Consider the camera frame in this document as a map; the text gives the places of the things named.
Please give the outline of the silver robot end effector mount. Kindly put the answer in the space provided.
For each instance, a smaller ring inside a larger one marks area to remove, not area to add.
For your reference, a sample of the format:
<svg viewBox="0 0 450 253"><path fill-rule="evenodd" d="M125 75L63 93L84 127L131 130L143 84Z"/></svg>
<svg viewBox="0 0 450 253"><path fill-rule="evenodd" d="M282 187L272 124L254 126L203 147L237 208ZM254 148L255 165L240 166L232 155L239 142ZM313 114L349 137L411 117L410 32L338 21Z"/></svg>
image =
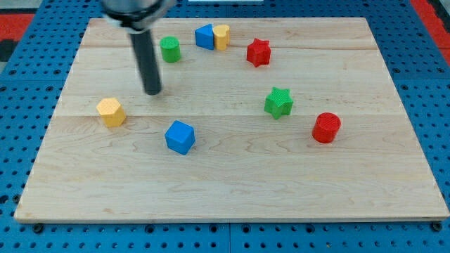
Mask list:
<svg viewBox="0 0 450 253"><path fill-rule="evenodd" d="M175 3L175 0L101 0L101 7L110 24L137 34L149 30Z"/></svg>

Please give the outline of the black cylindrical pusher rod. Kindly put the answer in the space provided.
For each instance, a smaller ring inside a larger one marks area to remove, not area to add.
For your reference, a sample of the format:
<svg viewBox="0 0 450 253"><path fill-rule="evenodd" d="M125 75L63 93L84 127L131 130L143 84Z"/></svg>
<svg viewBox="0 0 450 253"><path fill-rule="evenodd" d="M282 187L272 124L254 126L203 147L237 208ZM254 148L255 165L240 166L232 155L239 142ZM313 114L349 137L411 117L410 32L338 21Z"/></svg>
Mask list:
<svg viewBox="0 0 450 253"><path fill-rule="evenodd" d="M130 34L131 44L139 68L143 90L153 96L161 92L162 85L150 30Z"/></svg>

